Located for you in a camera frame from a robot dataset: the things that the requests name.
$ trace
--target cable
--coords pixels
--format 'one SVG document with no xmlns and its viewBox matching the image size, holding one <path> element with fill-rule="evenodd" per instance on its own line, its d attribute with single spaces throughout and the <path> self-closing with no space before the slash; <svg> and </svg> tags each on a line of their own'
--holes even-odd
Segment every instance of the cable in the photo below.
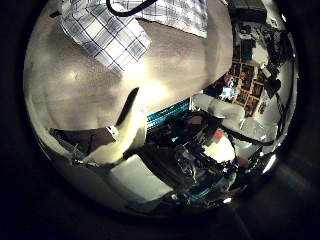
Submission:
<svg viewBox="0 0 320 240">
<path fill-rule="evenodd" d="M 130 17 L 140 11 L 142 11 L 143 9 L 149 7 L 151 4 L 155 3 L 157 0 L 146 0 L 144 1 L 143 3 L 141 3 L 140 5 L 138 5 L 137 7 L 131 9 L 130 11 L 127 11 L 127 12 L 119 12 L 119 11 L 116 11 L 112 6 L 111 6 L 111 3 L 110 3 L 111 0 L 107 0 L 106 1 L 106 5 L 107 5 L 107 8 L 109 9 L 109 11 L 115 15 L 115 16 L 118 16 L 118 17 Z"/>
</svg>

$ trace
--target checkered fabric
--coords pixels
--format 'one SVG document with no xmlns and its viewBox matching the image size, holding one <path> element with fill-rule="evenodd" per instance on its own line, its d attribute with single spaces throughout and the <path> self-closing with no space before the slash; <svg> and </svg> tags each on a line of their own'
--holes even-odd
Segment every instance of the checkered fabric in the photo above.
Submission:
<svg viewBox="0 0 320 240">
<path fill-rule="evenodd" d="M 143 0 L 112 0 L 117 11 L 128 11 Z M 63 0 L 63 31 L 118 76 L 146 53 L 151 44 L 135 18 L 159 22 L 182 31 L 206 37 L 206 0 L 158 0 L 130 17 L 109 12 L 106 0 Z"/>
</svg>

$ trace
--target plaid shirt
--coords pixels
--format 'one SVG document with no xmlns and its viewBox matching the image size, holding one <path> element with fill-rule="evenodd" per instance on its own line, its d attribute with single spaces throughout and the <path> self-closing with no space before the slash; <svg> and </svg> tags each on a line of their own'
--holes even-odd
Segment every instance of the plaid shirt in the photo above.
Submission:
<svg viewBox="0 0 320 240">
<path fill-rule="evenodd" d="M 109 12 L 106 0 L 62 0 L 63 31 L 92 57 L 121 77 L 126 67 L 148 50 L 151 39 L 135 17 L 159 22 L 206 38 L 206 0 L 158 0 L 130 17 Z M 128 11 L 143 0 L 112 0 L 117 11 Z"/>
</svg>

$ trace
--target black cable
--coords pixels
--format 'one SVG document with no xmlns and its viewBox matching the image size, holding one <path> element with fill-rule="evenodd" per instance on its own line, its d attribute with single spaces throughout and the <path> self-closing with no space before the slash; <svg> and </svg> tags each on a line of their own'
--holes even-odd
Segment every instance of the black cable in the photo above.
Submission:
<svg viewBox="0 0 320 240">
<path fill-rule="evenodd" d="M 151 4 L 155 3 L 157 0 L 146 0 L 143 3 L 141 3 L 140 5 L 138 5 L 137 7 L 133 8 L 127 12 L 119 12 L 119 11 L 114 10 L 114 8 L 112 8 L 112 6 L 111 6 L 110 1 L 111 0 L 107 0 L 106 5 L 107 5 L 107 8 L 109 9 L 109 11 L 113 15 L 118 16 L 118 17 L 129 17 L 129 16 L 132 16 L 132 15 L 142 11 L 143 9 L 149 7 Z"/>
</svg>

